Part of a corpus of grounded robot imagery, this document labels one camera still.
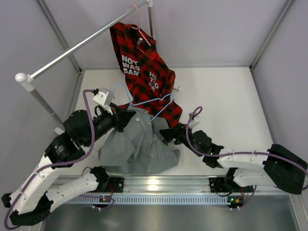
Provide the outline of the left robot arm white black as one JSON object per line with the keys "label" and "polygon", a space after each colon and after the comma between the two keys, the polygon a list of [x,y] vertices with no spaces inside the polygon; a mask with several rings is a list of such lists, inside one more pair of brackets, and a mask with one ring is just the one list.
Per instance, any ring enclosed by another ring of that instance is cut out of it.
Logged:
{"label": "left robot arm white black", "polygon": [[60,175],[71,170],[76,160],[86,155],[84,147],[91,146],[109,130],[122,132],[136,114],[134,110],[121,109],[115,104],[111,114],[101,106],[95,109],[101,113],[92,119],[93,129],[86,110],[73,112],[64,122],[64,133],[53,139],[27,181],[15,192],[2,196],[3,205],[9,209],[5,222],[12,223],[7,229],[36,225],[77,196],[107,190],[110,178],[103,167],[93,167],[84,176],[51,188]]}

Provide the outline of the blue wire hanger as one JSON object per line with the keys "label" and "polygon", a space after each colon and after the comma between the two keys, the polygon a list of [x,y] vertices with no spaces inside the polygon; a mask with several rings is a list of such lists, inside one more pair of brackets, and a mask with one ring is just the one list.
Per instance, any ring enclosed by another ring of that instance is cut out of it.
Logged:
{"label": "blue wire hanger", "polygon": [[131,97],[131,94],[129,93],[128,87],[124,83],[117,83],[113,86],[113,90],[112,90],[112,92],[114,93],[113,99],[115,99],[115,90],[118,86],[124,87],[124,90],[125,90],[125,93],[127,95],[130,106],[138,106],[138,105],[143,105],[143,104],[151,103],[151,102],[155,102],[155,101],[163,101],[167,97],[170,98],[169,102],[156,115],[154,115],[151,118],[151,121],[155,120],[174,101],[174,92],[171,92],[170,94],[167,94],[167,95],[163,96],[162,98],[154,98],[154,99],[150,99],[150,100],[147,100],[147,101],[142,101],[140,103],[133,103],[132,102],[133,98]]}

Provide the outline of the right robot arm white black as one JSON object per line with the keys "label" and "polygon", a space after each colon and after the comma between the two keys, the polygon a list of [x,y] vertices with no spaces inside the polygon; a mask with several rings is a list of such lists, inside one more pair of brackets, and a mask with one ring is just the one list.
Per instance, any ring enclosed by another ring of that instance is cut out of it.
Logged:
{"label": "right robot arm white black", "polygon": [[192,132],[186,124],[160,131],[163,139],[183,144],[211,168],[227,169],[224,186],[229,191],[247,186],[273,186],[301,194],[308,175],[306,161],[279,144],[264,151],[233,151],[214,144],[202,130]]}

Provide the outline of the grey button shirt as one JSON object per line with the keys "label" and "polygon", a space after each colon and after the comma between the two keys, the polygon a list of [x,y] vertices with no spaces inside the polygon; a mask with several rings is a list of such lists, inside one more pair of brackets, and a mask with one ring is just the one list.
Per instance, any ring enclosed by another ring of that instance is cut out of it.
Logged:
{"label": "grey button shirt", "polygon": [[136,112],[123,132],[113,130],[98,151],[99,163],[106,171],[121,175],[153,175],[178,165],[180,151],[168,147],[160,134],[168,129],[164,118],[154,118],[146,110]]}

